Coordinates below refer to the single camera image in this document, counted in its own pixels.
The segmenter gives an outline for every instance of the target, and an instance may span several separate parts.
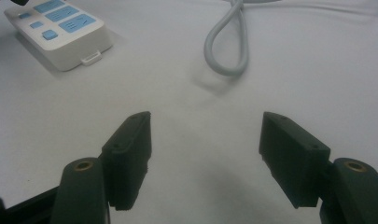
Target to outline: gray cable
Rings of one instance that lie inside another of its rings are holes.
[[[205,56],[205,60],[215,72],[223,76],[233,77],[241,75],[247,67],[247,64],[249,62],[249,44],[247,42],[245,17],[242,13],[244,3],[269,3],[277,1],[281,0],[231,0],[231,9],[209,32],[209,35],[206,37],[205,45],[203,47],[203,54]],[[241,55],[238,64],[233,68],[228,68],[216,61],[212,52],[212,47],[218,33],[220,33],[220,31],[231,21],[231,19],[235,15],[238,16],[238,20],[240,23]]]

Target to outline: power strip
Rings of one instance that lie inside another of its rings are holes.
[[[5,15],[60,71],[96,63],[113,45],[103,21],[66,1],[34,0]]]

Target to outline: white table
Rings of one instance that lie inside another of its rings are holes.
[[[250,62],[215,74],[203,42],[218,0],[72,0],[116,38],[89,67],[56,71],[18,35],[0,2],[0,197],[10,207],[97,157],[131,114],[152,113],[153,154],[134,208],[112,223],[320,223],[295,210],[258,153],[264,111],[328,145],[330,159],[378,171],[378,0],[246,5]],[[236,21],[214,45],[234,65]]]

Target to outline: screw hole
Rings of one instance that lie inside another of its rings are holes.
[[[92,168],[93,162],[92,161],[82,161],[78,165],[75,166],[76,171],[85,171]]]
[[[356,172],[366,172],[367,168],[363,166],[362,164],[355,162],[355,161],[346,161],[345,166],[349,169],[356,171]]]

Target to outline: blue button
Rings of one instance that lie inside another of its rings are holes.
[[[40,4],[34,7],[34,9],[40,13],[44,13],[44,12],[53,10],[54,8],[60,7],[62,5],[64,5],[64,3],[61,1],[51,0],[51,1],[45,2],[43,4]]]
[[[86,14],[81,14],[76,16],[68,21],[64,21],[59,26],[63,28],[67,33],[73,33],[86,25],[95,22],[95,19],[92,17],[87,16]]]
[[[29,14],[28,12],[26,12],[26,13],[20,14],[20,19],[25,19],[25,18],[28,18],[30,16],[31,16],[31,14]]]
[[[31,24],[31,27],[35,29],[35,28],[40,27],[42,25],[43,25],[43,22],[36,21],[36,22],[34,22],[34,23]]]
[[[60,21],[65,19],[66,17],[70,17],[71,15],[78,13],[78,10],[71,7],[63,7],[61,9],[55,10],[53,12],[50,12],[49,14],[46,15],[47,18],[51,21]]]
[[[57,33],[55,33],[55,31],[53,31],[53,30],[47,30],[47,31],[43,32],[42,35],[47,40],[51,40],[51,39],[58,36]]]

